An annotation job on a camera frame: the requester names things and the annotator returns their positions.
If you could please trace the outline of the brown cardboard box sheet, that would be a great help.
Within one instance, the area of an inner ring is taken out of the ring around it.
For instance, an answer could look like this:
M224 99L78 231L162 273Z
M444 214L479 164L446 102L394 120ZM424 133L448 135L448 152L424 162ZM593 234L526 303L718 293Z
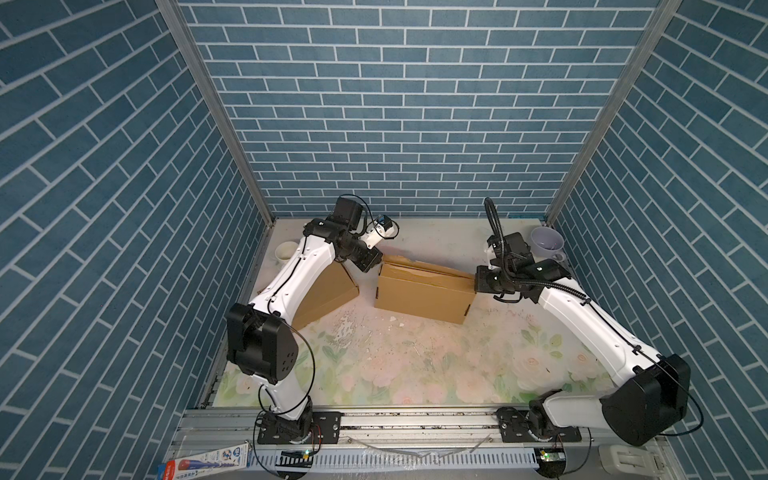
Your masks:
M383 257L374 306L378 309L463 324L476 297L473 274L410 260Z
M359 296L359 286L338 262L328 266L304 296L292 320L302 330Z

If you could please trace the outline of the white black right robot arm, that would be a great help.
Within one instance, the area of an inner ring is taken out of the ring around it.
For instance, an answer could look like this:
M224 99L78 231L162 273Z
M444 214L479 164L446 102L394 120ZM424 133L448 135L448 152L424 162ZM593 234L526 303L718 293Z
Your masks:
M664 356L621 326L558 261L535 261L519 233L492 234L475 290L501 303L529 300L560 320L607 371L613 388L596 394L551 390L530 401L531 433L549 440L562 429L612 431L640 447L682 421L694 400L691 371L678 355Z

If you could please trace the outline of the brown cardboard box top sheet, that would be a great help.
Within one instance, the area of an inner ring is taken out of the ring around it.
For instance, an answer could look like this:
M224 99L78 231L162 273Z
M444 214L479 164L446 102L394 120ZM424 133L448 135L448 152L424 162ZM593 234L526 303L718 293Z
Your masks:
M302 330L359 296L359 286L338 262L328 266L304 296L292 320Z

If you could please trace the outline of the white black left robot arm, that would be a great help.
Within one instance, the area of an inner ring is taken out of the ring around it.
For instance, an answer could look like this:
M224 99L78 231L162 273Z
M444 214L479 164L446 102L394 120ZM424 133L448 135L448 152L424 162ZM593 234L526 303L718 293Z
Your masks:
M327 217L304 225L298 246L276 278L248 303L230 308L227 360L256 379L272 401L271 414L297 422L311 411L310 390L293 373L299 354L293 320L306 294L334 263L349 261L368 272L382 259L377 245L399 232L397 221L375 216L361 197L343 194Z

